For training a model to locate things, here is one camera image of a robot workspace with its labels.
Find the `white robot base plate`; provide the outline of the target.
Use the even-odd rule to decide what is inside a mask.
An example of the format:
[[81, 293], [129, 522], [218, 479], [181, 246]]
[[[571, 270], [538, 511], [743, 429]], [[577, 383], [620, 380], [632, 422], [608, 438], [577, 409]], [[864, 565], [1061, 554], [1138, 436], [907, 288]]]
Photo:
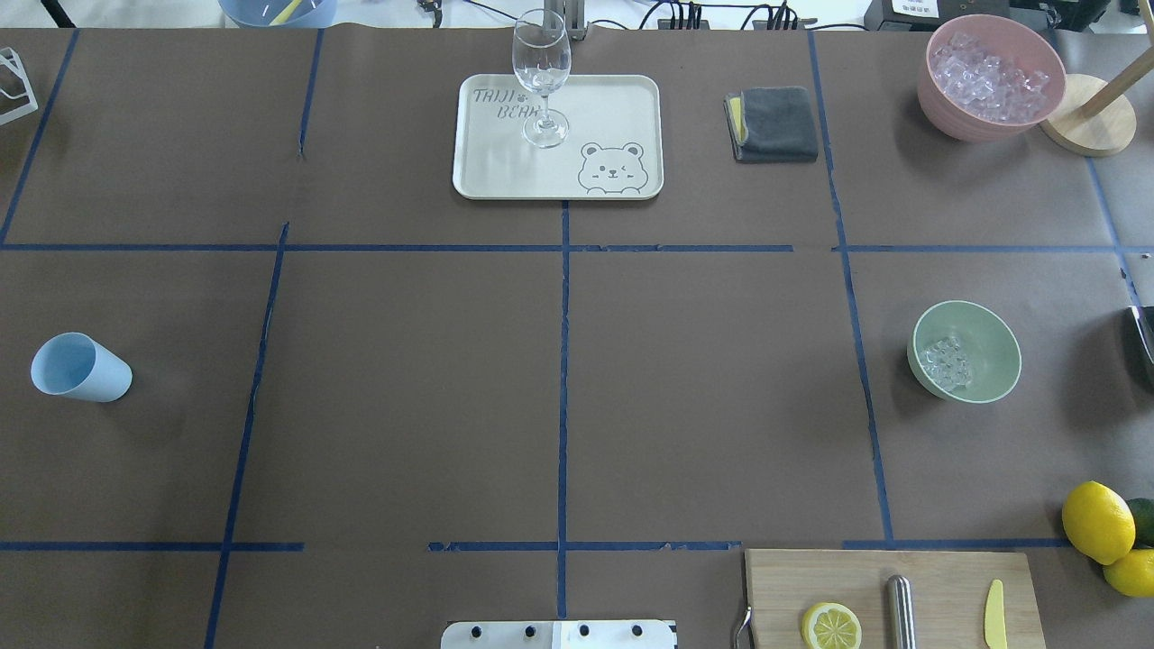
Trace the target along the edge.
[[458, 621], [441, 648], [676, 648], [676, 625], [659, 619]]

